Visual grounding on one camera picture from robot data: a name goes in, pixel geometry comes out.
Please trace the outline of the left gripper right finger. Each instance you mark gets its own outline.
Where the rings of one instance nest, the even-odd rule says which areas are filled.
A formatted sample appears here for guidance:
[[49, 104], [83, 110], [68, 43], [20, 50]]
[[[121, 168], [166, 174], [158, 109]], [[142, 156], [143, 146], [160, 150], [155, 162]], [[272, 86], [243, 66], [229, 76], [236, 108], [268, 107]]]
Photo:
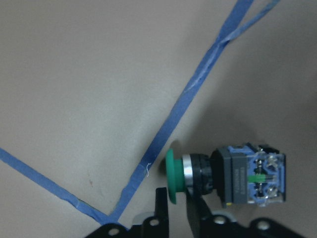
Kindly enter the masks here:
[[202, 195], [193, 187], [186, 189], [187, 219], [193, 237], [210, 238], [212, 213]]

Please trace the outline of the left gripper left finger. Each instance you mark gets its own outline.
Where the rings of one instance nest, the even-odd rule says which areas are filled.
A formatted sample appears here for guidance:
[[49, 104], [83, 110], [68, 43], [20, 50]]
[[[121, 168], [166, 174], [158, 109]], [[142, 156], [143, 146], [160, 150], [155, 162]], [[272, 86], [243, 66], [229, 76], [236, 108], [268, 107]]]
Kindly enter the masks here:
[[169, 221], [166, 187], [160, 187], [156, 189], [155, 217], [157, 217], [159, 221], [163, 223], [168, 223]]

